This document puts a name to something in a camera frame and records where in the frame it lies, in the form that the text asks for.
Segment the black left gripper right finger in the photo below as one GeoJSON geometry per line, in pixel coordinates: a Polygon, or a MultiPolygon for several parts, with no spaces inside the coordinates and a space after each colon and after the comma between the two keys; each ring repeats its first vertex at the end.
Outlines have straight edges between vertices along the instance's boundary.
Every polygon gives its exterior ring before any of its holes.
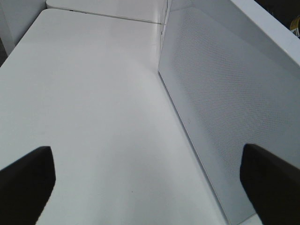
{"type": "Polygon", "coordinates": [[[256,144],[243,147],[240,181],[264,225],[300,223],[300,171],[256,144]]]}

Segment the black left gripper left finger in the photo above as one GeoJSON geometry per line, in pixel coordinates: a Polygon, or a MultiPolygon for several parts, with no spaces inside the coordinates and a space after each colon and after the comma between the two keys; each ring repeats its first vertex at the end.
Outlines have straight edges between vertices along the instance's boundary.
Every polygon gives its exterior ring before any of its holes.
{"type": "Polygon", "coordinates": [[[42,146],[0,171],[0,223],[34,225],[56,182],[51,147],[42,146]]]}

